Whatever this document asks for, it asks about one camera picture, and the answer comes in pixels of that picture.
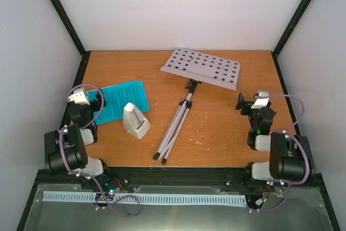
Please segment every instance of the black metal frame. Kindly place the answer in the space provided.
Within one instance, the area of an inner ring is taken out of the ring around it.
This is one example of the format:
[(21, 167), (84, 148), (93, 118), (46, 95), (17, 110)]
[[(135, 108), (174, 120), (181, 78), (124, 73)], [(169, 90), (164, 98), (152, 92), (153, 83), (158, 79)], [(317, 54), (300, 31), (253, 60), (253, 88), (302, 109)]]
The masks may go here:
[[(60, 0), (51, 0), (53, 6), (55, 7), (59, 17), (61, 18), (64, 26), (66, 27), (70, 37), (76, 45), (79, 53), (81, 54), (81, 62), (78, 67), (77, 75), (74, 80), (73, 86), (81, 84), (85, 74), (85, 70), (88, 65), (90, 51), (85, 51), (83, 44), (79, 40), (77, 33), (75, 32)], [(285, 94), (288, 94), (287, 87), (280, 69), (278, 62), (278, 56), (282, 51), (284, 45), (292, 34), (295, 26), (299, 22), (300, 18), (304, 14), (306, 8), (308, 7), (311, 0), (301, 0), (298, 8), (296, 9), (292, 19), (290, 20), (287, 28), (285, 29), (283, 35), (281, 36), (279, 42), (277, 43), (274, 51), (272, 52), (272, 57), (274, 64), (280, 79), (280, 83)], [(291, 100), (286, 98), (287, 105), (290, 111), (290, 115), (293, 121), (296, 121), (296, 116), (293, 110)], [(69, 124), (70, 119), (65, 113), (60, 123), (60, 127), (65, 124)], [(301, 134), (299, 126), (295, 126), (297, 134)], [(242, 168), (126, 168), (126, 167), (110, 167), (111, 176), (119, 179), (123, 186), (131, 191), (133, 188), (137, 188), (142, 185), (157, 185), (157, 186), (207, 186), (219, 188), (220, 190), (226, 190), (228, 192), (239, 192), (240, 194), (246, 196), (257, 196), (260, 194), (258, 189), (258, 182), (253, 180), (253, 183), (246, 183), (242, 180), (244, 176), (244, 169)], [(31, 193), (28, 198), (28, 202), (24, 209), (22, 218), (18, 225), (17, 230), (23, 230), (25, 227), (26, 220), (28, 218), (30, 208), (35, 197), (37, 186), (39, 184), (45, 183), (79, 183), (82, 188), (97, 190), (94, 183), (87, 181), (83, 178), (77, 178), (71, 175), (50, 175), (45, 170), (39, 170), (32, 186)], [(317, 174), (316, 181), (313, 184), (303, 184), (304, 187), (317, 187), (320, 189), (324, 204), (326, 206), (329, 219), (331, 221), (334, 230), (340, 230), (338, 225), (334, 210), (332, 208), (327, 190), (324, 185), (321, 174)]]

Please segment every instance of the table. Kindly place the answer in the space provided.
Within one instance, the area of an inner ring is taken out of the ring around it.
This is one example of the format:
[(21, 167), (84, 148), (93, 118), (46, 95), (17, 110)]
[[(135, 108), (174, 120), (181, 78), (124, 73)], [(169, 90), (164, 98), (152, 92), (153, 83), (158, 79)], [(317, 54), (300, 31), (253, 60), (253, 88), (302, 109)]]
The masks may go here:
[[(160, 71), (171, 55), (168, 51), (92, 51), (83, 83), (100, 88), (141, 80), (150, 104), (145, 113), (151, 123), (148, 133), (138, 140), (127, 134), (122, 121), (98, 127), (98, 142), (86, 147), (88, 155), (103, 159), (109, 166), (161, 167), (152, 159), (178, 103), (185, 99), (188, 78)], [(202, 50), (241, 64), (237, 91), (200, 84), (191, 101), (192, 109), (170, 153), (165, 167), (244, 167), (264, 162), (269, 153), (247, 146), (250, 124), (235, 110), (238, 94), (252, 100), (257, 90), (282, 94), (283, 90), (270, 51)], [(277, 112), (272, 130), (292, 123), (284, 98), (272, 99)]]

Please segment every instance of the brown wooden surface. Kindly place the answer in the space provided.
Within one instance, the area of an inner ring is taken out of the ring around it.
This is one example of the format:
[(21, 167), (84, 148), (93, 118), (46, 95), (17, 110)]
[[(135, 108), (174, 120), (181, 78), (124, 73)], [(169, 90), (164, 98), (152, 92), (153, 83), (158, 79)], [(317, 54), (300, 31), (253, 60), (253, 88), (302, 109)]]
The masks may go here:
[[(271, 94), (282, 88), (269, 51), (202, 51), (229, 58), (241, 64), (237, 91), (200, 84), (191, 101), (193, 107), (174, 144), (166, 166), (244, 167), (249, 162), (263, 162), (268, 153), (247, 146), (250, 124), (235, 110), (239, 92), (251, 100), (257, 90)], [(98, 142), (87, 146), (88, 155), (103, 159), (109, 166), (162, 166), (152, 159), (179, 101), (186, 98), (188, 78), (160, 71), (171, 51), (93, 51), (84, 83), (107, 87), (141, 80), (150, 104), (145, 113), (151, 123), (148, 133), (138, 140), (127, 134), (122, 121), (98, 127)], [(277, 111), (272, 130), (291, 123), (284, 98), (272, 99)]]

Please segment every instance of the transparent plastic sheet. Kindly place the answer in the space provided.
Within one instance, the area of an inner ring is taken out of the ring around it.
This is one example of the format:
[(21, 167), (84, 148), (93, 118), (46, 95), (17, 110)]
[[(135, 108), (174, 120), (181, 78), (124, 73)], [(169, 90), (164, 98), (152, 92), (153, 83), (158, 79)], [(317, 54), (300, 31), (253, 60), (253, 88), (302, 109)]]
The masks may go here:
[[(135, 217), (119, 217), (111, 210), (98, 210), (90, 203), (42, 202), (43, 191), (81, 191), (80, 186), (40, 185), (25, 230), (314, 230), (332, 231), (318, 189), (292, 188), (286, 203), (271, 213), (249, 213), (245, 208), (227, 206), (148, 206), (142, 205)], [(228, 194), (215, 188), (142, 186), (136, 193)], [(263, 208), (278, 204), (285, 195), (275, 195)], [(117, 205), (122, 212), (134, 212), (135, 205)]]

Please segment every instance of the wall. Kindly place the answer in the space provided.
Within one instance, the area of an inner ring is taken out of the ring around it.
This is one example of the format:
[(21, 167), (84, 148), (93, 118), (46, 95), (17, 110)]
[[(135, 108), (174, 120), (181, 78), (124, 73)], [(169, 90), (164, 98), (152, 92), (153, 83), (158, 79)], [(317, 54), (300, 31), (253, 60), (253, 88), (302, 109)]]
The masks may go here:
[(307, 105), (302, 132), (309, 136), (341, 230), (346, 230), (345, 20), (346, 0), (312, 0), (279, 56), (290, 94)]
[(15, 230), (80, 55), (49, 0), (0, 0), (0, 230)]
[(61, 0), (88, 50), (272, 50), (300, 0)]

